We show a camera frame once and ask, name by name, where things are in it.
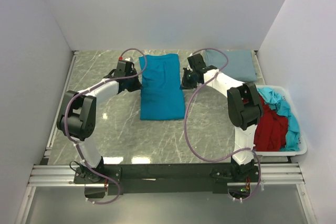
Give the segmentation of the teal blue t-shirt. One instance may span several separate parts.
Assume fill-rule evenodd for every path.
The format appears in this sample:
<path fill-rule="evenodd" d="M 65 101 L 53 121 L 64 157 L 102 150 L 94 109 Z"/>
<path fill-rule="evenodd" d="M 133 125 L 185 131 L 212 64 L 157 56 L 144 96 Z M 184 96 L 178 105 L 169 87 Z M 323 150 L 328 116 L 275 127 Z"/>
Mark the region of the teal blue t-shirt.
<path fill-rule="evenodd" d="M 146 55 L 139 58 L 142 72 L 140 119 L 181 120 L 185 100 L 180 89 L 180 61 L 177 54 Z"/>

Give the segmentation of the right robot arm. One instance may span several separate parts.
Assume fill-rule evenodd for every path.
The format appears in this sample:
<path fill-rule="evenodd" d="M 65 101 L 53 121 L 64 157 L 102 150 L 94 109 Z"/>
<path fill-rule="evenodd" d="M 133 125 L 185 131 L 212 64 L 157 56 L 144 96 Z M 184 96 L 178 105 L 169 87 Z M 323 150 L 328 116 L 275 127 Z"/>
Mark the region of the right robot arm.
<path fill-rule="evenodd" d="M 227 98 L 228 116 L 235 127 L 235 144 L 233 153 L 219 159 L 205 159 L 192 148 L 187 134 L 189 102 L 184 117 L 184 136 L 192 153 L 206 162 L 221 162 L 231 158 L 229 176 L 238 182 L 253 174 L 259 174 L 255 166 L 254 135 L 257 124 L 263 116 L 263 106 L 256 85 L 252 82 L 235 80 L 222 73 L 218 68 L 207 66 L 201 54 L 191 54 L 188 67 L 184 68 L 181 89 L 195 89 L 191 100 L 200 89 L 208 86 Z"/>

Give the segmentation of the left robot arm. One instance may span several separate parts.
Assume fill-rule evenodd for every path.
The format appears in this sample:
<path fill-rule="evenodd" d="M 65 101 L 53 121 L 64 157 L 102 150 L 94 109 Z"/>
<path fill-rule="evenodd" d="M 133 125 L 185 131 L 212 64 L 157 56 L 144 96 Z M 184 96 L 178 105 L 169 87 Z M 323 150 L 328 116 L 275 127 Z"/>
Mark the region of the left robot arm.
<path fill-rule="evenodd" d="M 104 161 L 93 140 L 90 139 L 96 127 L 97 106 L 125 90 L 140 90 L 138 73 L 132 58 L 119 58 L 111 70 L 97 84 L 64 94 L 57 118 L 57 129 L 73 142 L 81 161 L 79 176 L 93 183 L 104 179 Z"/>

